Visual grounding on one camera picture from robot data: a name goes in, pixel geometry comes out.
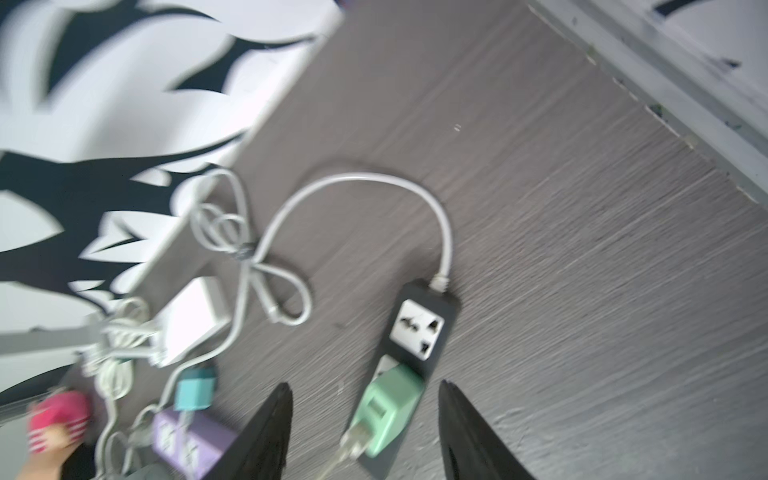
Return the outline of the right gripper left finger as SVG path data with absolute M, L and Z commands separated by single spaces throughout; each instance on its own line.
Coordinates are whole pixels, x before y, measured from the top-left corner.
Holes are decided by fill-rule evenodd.
M 292 416 L 293 392 L 283 382 L 206 474 L 206 480 L 280 480 L 286 467 Z

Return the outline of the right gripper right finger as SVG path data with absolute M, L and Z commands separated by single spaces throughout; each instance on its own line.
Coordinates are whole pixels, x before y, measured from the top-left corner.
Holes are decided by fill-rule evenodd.
M 448 480 L 534 480 L 457 385 L 442 380 L 438 403 Z

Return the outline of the green charger plug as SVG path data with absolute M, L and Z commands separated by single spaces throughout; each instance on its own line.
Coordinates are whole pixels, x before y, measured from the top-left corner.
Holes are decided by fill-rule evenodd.
M 424 390 L 424 380 L 406 365 L 382 373 L 363 392 L 341 451 L 354 459 L 378 456 L 404 431 Z

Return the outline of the black power strip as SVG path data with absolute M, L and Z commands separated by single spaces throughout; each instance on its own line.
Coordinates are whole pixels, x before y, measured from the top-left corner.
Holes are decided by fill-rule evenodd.
M 433 290 L 425 280 L 413 280 L 400 289 L 384 333 L 374 351 L 368 380 L 360 390 L 349 426 L 366 387 L 397 365 L 406 365 L 418 374 L 424 380 L 425 393 L 460 310 L 461 303 L 457 297 L 448 292 Z M 413 416 L 404 431 L 378 456 L 371 458 L 362 454 L 355 459 L 372 478 L 388 477 Z

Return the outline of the purple power strip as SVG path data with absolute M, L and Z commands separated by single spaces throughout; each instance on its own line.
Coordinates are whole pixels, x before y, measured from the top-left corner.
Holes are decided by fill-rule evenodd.
M 180 413 L 169 409 L 156 414 L 152 421 L 152 450 L 180 473 L 203 479 L 229 449 L 237 434 L 209 418 L 194 413 L 191 424 L 183 429 Z

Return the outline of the teal charger plug middle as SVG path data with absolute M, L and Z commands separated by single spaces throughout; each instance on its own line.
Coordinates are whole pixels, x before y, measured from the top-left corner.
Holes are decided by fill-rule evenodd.
M 213 403 L 216 383 L 217 375 L 212 367 L 184 370 L 177 382 L 174 409 L 184 412 L 208 409 Z

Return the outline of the white desk lamp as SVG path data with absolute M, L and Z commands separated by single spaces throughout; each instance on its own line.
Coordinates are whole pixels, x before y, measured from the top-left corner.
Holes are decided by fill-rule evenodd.
M 221 284 L 213 277 L 193 279 L 147 320 L 142 303 L 136 306 L 135 318 L 128 316 L 130 312 L 129 307 L 122 307 L 110 318 L 93 314 L 77 328 L 3 333 L 1 356 L 63 350 L 83 355 L 92 365 L 108 359 L 146 360 L 164 368 L 182 360 L 231 322 Z

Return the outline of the cartoon head toy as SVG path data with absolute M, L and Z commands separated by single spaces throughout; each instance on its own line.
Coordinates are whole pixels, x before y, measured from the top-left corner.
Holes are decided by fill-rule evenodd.
M 84 441 L 91 408 L 85 394 L 60 390 L 28 409 L 29 455 L 17 479 L 60 479 L 63 466 Z

